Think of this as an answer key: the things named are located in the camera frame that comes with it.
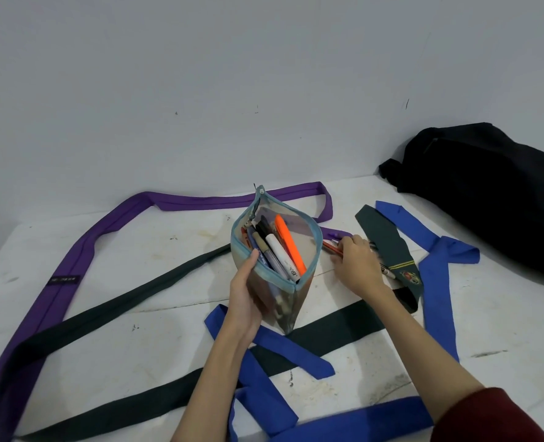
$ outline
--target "left hand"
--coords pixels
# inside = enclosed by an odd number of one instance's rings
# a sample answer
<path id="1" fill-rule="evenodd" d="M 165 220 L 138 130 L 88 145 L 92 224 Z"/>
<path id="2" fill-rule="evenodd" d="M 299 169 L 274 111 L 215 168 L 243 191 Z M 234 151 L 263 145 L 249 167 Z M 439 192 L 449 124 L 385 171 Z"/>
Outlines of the left hand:
<path id="1" fill-rule="evenodd" d="M 258 250 L 253 250 L 231 280 L 229 310 L 225 316 L 225 324 L 237 334 L 245 349 L 255 338 L 262 322 L 262 313 L 256 305 L 256 299 L 247 290 L 247 278 L 259 255 Z"/>

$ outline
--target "hand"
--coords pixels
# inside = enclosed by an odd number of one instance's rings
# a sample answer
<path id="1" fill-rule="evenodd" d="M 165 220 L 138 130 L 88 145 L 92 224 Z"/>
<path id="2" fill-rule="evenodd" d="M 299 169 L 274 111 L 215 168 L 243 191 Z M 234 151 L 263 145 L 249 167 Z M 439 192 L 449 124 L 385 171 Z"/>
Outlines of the hand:
<path id="1" fill-rule="evenodd" d="M 332 256 L 335 275 L 357 296 L 372 302 L 386 287 L 382 280 L 378 256 L 370 249 L 368 240 L 358 235 L 344 237 L 339 244 L 343 259 Z"/>
<path id="2" fill-rule="evenodd" d="M 257 306 L 257 299 L 253 298 L 247 290 L 247 278 L 258 261 L 259 255 L 258 250 L 253 250 L 231 280 L 229 310 L 223 324 L 236 334 L 245 349 L 255 338 L 262 322 L 262 313 Z"/>

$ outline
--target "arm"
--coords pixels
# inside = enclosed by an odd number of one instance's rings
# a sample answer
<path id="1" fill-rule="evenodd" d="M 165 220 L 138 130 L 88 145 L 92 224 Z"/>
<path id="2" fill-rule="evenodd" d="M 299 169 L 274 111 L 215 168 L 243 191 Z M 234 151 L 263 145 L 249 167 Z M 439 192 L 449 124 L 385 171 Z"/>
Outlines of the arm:
<path id="1" fill-rule="evenodd" d="M 434 422 L 454 404 L 484 388 L 415 321 L 383 283 L 379 260 L 367 240 L 345 237 L 340 247 L 343 259 L 332 256 L 335 274 L 378 314 Z"/>
<path id="2" fill-rule="evenodd" d="M 254 250 L 231 281 L 229 310 L 172 442 L 225 440 L 239 367 L 262 320 L 246 287 L 258 255 Z"/>

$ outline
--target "pencil case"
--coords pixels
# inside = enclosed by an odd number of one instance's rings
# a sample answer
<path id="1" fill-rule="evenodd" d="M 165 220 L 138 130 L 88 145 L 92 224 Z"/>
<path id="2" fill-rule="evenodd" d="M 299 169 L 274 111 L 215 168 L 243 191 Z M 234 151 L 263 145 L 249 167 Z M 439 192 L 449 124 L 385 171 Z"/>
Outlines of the pencil case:
<path id="1" fill-rule="evenodd" d="M 259 186 L 249 207 L 233 223 L 231 254 L 240 267 L 251 253 L 241 235 L 241 227 L 250 220 L 259 222 L 264 216 L 273 223 L 280 214 L 290 230 L 307 270 L 298 282 L 286 280 L 270 267 L 258 261 L 248 278 L 248 289 L 272 312 L 285 334 L 294 328 L 298 312 L 307 296 L 322 248 L 323 235 L 319 225 L 309 215 L 275 199 L 264 186 Z"/>

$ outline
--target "red sleeve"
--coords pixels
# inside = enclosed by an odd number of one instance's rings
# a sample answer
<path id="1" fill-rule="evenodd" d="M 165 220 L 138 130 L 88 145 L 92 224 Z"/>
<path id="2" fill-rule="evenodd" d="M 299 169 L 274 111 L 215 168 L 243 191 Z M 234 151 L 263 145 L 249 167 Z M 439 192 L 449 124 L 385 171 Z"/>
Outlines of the red sleeve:
<path id="1" fill-rule="evenodd" d="M 503 389 L 486 388 L 444 414 L 431 442 L 544 442 L 544 431 Z"/>

